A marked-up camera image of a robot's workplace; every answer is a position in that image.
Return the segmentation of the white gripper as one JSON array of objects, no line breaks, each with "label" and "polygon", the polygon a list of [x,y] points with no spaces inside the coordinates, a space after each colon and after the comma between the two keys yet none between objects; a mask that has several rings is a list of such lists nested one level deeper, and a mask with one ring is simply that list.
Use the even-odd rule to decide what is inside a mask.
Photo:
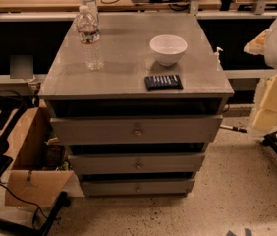
[{"label": "white gripper", "polygon": [[[263,55],[267,33],[266,29],[247,43],[244,51],[251,55]],[[277,124],[277,75],[271,77],[267,82],[260,108],[252,121],[252,126],[258,131],[269,132]]]}]

